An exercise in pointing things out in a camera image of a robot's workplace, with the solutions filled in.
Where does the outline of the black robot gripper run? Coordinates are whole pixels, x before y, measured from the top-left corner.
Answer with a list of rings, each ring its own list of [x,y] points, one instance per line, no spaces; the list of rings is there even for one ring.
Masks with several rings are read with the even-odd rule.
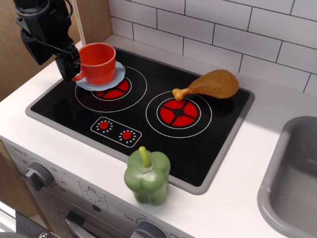
[[[15,0],[21,40],[38,65],[53,55],[64,81],[80,73],[80,56],[68,35],[73,7],[69,0]]]

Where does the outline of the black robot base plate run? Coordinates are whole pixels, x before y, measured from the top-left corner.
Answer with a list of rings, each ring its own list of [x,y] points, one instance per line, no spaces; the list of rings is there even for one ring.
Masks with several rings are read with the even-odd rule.
[[[14,216],[0,212],[0,237],[1,238],[57,238],[43,226],[14,211]]]

